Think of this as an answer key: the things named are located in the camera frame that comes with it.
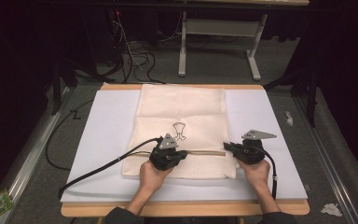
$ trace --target black wire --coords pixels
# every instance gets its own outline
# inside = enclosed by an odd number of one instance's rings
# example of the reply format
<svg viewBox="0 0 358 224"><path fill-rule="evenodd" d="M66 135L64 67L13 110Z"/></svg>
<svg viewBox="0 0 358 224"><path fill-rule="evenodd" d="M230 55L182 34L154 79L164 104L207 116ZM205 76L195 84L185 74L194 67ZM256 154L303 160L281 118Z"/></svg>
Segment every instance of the black wire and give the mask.
<svg viewBox="0 0 358 224"><path fill-rule="evenodd" d="M130 55L130 69L129 69L129 72L127 75L125 75L125 73L123 73L124 75L124 80L121 82L122 84L127 84L127 80L129 79L130 77L130 74L131 74L131 70L132 70L132 55Z"/></svg>
<svg viewBox="0 0 358 224"><path fill-rule="evenodd" d="M220 43L225 43L225 44L234 43L234 42L240 40L240 38L243 38L243 36L233 36L233 37L232 37L232 40L223 40L223 39L218 39L218 38L213 38L213 37L211 37L211 39L212 39L213 41L220 42Z"/></svg>
<svg viewBox="0 0 358 224"><path fill-rule="evenodd" d="M120 156L119 158L117 158L117 159L115 159L115 160L113 160L113 161L108 162L106 165L101 166L100 168L98 168L98 169L96 169L96 170L93 170L93 171L91 171L91 172L89 172L89 173L87 173L87 174L85 174L85 175L82 175L82 176L80 176L80 177L78 177L78 178L72 180L71 182L67 183L65 186L63 186L62 188L59 189L59 191L58 191L58 197L59 197L59 199L62 197L63 192L64 192L66 189L68 189L69 187L71 187L72 185L74 185L75 183L77 183L77 182L79 182L79 181L81 181L81 180L83 180L83 179L86 179L87 177L90 177L90 176L92 176L92 175L95 175L95 174L100 173L101 171L103 171L103 170L105 170L105 169L107 169L107 168L113 166L114 164L118 163L119 161L122 161L122 160L126 159L127 157L129 157L129 156L131 155L131 153L132 153L133 151L135 151L135 150L138 149L139 147L142 147L142 146L146 145L147 143L154 142L154 141L158 141L158 140L159 140L159 138L151 138L151 139L149 139L149 140L146 140L146 141L144 141L143 143L141 143L140 145L138 145L137 147L131 149L131 150L128 151L128 152L126 152L125 154L123 154L123 155Z"/></svg>
<svg viewBox="0 0 358 224"><path fill-rule="evenodd" d="M277 187L278 187L278 176L277 176L277 170L275 167L275 161L272 159L272 157L269 155L269 153L266 150L261 149L259 147L255 147L255 146L247 146L247 147L251 147L253 149L256 149L256 150L262 152L271 161L271 163L272 163L272 192L271 192L271 195L272 195L272 198L275 199L276 195L277 195Z"/></svg>
<svg viewBox="0 0 358 224"><path fill-rule="evenodd" d="M138 63L139 66L138 66L138 65L134 65L134 66L135 66L135 69L133 70L133 74L135 75L135 78L136 78L138 81L140 81L140 82L148 82L148 80L141 80L140 78L138 78L138 74L136 73L136 71L137 71L142 65L146 65L146 64L150 63L149 58L147 57L147 55L144 55L142 52L135 52L135 53L133 53L132 55L134 55L132 58L135 58L135 57L136 57L136 58L143 58L143 59L145 59L143 62ZM127 60L127 64L130 64L130 60L131 60L131 58L129 58L129 59Z"/></svg>
<svg viewBox="0 0 358 224"><path fill-rule="evenodd" d="M188 45L187 43L186 43L186 47L188 47L189 49L203 49L203 48L205 48L205 47L209 44L209 41L211 40L211 38L210 38L209 36L206 36L205 38L206 38L206 42L205 42L203 45L199 46L199 47L191 47L191 46Z"/></svg>
<svg viewBox="0 0 358 224"><path fill-rule="evenodd" d="M60 170L66 170L66 171L70 171L71 169L70 168L65 168L65 167L61 167L59 165L56 165L54 164L49 156L48 156L48 147L49 147L49 144L50 144L50 141L51 141L51 138L53 137L53 135L57 132L57 130L61 127L61 125L73 114L75 113L79 108L81 108L82 106L92 102L94 99L92 100L88 100L87 102L83 103L82 105L76 107L75 109L72 109L70 110L70 113L65 116L65 118L63 118L61 120L61 122L54 128L54 130L51 132L50 136L48 137L48 141L46 142L46 148L45 148L45 155L46 155L46 160L48 161L48 164L50 164L51 166L53 166L54 168L57 168L57 169L60 169Z"/></svg>
<svg viewBox="0 0 358 224"><path fill-rule="evenodd" d="M145 47L145 41L136 41L136 43L142 43L141 47L138 47L137 49L132 49L131 52L143 49Z"/></svg>
<svg viewBox="0 0 358 224"><path fill-rule="evenodd" d="M178 46L182 42L180 39L178 39L178 37L180 37L180 36L182 36L182 35L168 37L168 39L162 39L162 40L159 40L158 42L164 46L169 46L169 47L170 46Z"/></svg>
<svg viewBox="0 0 358 224"><path fill-rule="evenodd" d="M91 76L89 76L89 75L86 75L86 76L81 75L81 74L79 74L77 71L75 71L75 76L76 76L76 77L83 78L83 79L85 79L85 80L94 80L94 79L95 79L94 77L91 77Z"/></svg>
<svg viewBox="0 0 358 224"><path fill-rule="evenodd" d="M121 71L123 73L123 80L126 79L126 71L124 70L124 66L121 67Z"/></svg>
<svg viewBox="0 0 358 224"><path fill-rule="evenodd" d="M110 75L113 75L116 71L118 71L122 66L124 65L124 59L123 57L120 55L115 67L113 69L111 69L110 71L107 71L103 74L100 74L101 77L107 77Z"/></svg>
<svg viewBox="0 0 358 224"><path fill-rule="evenodd" d="M157 83L161 83L161 84L166 84L165 82L163 81L160 81L160 80L156 80L156 79L153 79L151 76L150 76L150 71L154 68L154 66L156 65L156 57L154 56L153 53L151 52L144 52L144 54L150 54L152 57L153 57L153 65L149 68L149 70L147 70L147 77L149 78L150 81L152 82L157 82Z"/></svg>

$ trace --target cream fabric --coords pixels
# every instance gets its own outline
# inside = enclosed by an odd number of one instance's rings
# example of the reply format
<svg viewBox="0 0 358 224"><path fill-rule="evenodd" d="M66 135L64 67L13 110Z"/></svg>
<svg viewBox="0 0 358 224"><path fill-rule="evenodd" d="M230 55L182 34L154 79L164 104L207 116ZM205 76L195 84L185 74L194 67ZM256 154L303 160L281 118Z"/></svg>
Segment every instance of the cream fabric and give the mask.
<svg viewBox="0 0 358 224"><path fill-rule="evenodd" d="M145 140L169 133L179 144L178 150L222 151L226 156L187 155L169 177L188 179L235 178L236 161L223 149L228 142L225 92L222 89L192 88L179 85L142 87L135 127L128 150ZM149 143L137 151L151 151ZM148 157L128 157L123 175L139 175Z"/></svg>

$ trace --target printed logo on fabric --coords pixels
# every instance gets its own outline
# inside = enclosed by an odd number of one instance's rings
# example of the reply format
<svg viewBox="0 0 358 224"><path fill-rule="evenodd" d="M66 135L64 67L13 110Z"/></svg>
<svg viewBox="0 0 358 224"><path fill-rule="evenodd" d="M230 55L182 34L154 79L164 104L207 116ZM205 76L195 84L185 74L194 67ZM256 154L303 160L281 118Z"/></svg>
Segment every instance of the printed logo on fabric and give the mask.
<svg viewBox="0 0 358 224"><path fill-rule="evenodd" d="M175 139L176 141L185 140L186 137L183 135L183 129L185 128L186 124L183 122L176 122L172 126L176 130L176 136L173 139Z"/></svg>

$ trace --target white paper scrap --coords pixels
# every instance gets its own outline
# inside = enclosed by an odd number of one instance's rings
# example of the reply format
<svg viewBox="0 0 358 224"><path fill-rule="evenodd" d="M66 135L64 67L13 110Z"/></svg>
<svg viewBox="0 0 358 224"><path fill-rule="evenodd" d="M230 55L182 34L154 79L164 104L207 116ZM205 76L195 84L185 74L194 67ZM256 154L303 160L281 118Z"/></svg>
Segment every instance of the white paper scrap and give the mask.
<svg viewBox="0 0 358 224"><path fill-rule="evenodd" d="M336 217L342 217L341 212L339 212L339 210L337 208L337 204L333 204L333 203L325 204L321 213L327 213L329 215L333 215Z"/></svg>
<svg viewBox="0 0 358 224"><path fill-rule="evenodd" d="M286 111L287 120L286 123L288 123L290 126L293 126L293 118L289 111Z"/></svg>

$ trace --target sleeve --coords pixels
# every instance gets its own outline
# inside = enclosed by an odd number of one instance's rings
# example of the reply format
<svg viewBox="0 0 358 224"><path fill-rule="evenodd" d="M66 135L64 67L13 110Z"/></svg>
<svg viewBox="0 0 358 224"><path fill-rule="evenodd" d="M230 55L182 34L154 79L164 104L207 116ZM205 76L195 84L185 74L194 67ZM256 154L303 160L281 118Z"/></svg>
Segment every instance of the sleeve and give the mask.
<svg viewBox="0 0 358 224"><path fill-rule="evenodd" d="M142 224L144 219L137 217L132 212L116 207L105 217L105 224Z"/></svg>
<svg viewBox="0 0 358 224"><path fill-rule="evenodd" d="M266 213L259 224L297 224L293 215L283 212Z"/></svg>

